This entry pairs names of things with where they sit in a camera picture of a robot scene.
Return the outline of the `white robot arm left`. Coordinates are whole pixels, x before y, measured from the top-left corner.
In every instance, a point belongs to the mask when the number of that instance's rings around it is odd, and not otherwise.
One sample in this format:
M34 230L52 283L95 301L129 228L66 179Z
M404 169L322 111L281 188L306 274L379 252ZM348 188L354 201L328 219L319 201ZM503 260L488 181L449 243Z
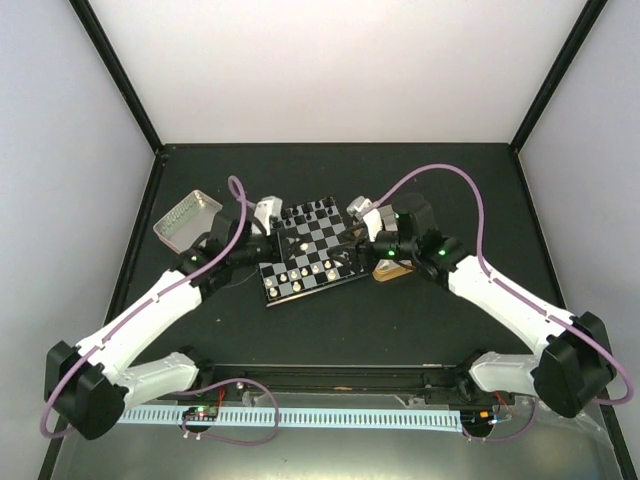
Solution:
M108 432L122 414L171 393L207 397L215 376L191 349L150 363L133 361L165 330L226 285L235 270L276 263L300 244L294 227L268 228L252 214L218 212L209 230L193 237L159 280L111 323L74 345L55 344L46 355L41 433L51 412L87 440Z

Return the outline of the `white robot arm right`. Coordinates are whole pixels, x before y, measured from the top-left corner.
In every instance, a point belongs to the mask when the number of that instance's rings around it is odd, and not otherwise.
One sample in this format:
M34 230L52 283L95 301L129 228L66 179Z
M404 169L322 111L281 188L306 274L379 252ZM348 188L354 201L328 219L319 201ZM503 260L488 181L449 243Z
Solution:
M539 398L553 412L574 418L615 379L604 322L542 301L441 233L420 194L398 197L387 225L374 203L357 197L347 208L355 224L329 250L351 269L372 271L382 260L407 261L425 280L477 306L528 348L526 354L479 354L454 379L457 396L476 403L489 392Z

